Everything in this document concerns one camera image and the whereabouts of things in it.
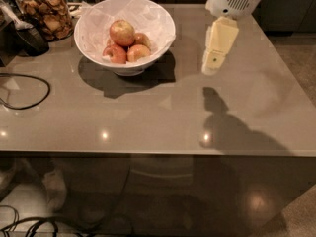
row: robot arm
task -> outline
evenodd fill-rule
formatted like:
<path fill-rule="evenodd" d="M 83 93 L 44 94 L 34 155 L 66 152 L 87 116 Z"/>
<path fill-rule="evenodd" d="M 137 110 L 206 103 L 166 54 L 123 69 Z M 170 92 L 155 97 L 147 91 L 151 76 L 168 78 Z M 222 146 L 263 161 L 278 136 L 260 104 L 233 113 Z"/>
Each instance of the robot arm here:
<path fill-rule="evenodd" d="M 253 13 L 261 0 L 207 0 L 206 9 L 218 17 L 206 32 L 202 72 L 212 75 L 221 67 L 238 36 L 237 21 Z"/>

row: gray countertop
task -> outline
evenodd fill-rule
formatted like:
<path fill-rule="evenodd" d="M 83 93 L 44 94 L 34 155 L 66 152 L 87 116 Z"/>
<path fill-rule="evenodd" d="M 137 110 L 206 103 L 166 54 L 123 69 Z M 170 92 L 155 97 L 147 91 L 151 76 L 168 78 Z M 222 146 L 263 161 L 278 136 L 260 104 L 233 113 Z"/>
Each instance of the gray countertop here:
<path fill-rule="evenodd" d="M 141 75 L 104 70 L 73 37 L 0 68 L 40 76 L 52 87 L 32 109 L 0 107 L 0 150 L 316 156 L 316 110 L 252 17 L 239 22 L 226 62 L 207 77 L 201 60 L 213 18 L 203 5 L 164 7 L 176 40 Z M 45 90 L 38 82 L 1 80 L 1 96 L 15 103 Z"/>

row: white bowl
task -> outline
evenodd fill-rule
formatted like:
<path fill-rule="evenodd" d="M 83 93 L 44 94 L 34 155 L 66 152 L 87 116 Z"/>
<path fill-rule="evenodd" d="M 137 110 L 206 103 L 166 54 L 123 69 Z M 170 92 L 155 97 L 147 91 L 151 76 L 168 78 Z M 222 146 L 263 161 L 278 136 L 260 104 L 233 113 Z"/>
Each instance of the white bowl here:
<path fill-rule="evenodd" d="M 150 57 L 127 64 L 110 63 L 102 57 L 110 24 L 119 18 L 130 21 L 137 32 L 146 31 L 155 46 Z M 150 0 L 105 0 L 83 8 L 74 31 L 75 42 L 84 56 L 122 76 L 142 73 L 169 49 L 175 37 L 176 27 L 171 15 Z"/>

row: glass jar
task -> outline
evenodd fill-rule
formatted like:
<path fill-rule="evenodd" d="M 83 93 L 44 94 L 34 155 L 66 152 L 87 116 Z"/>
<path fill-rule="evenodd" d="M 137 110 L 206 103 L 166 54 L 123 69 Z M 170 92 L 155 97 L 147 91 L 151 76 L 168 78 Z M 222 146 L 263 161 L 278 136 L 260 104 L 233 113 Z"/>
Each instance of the glass jar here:
<path fill-rule="evenodd" d="M 73 34 L 66 0 L 16 0 L 26 19 L 47 41 L 63 40 Z"/>

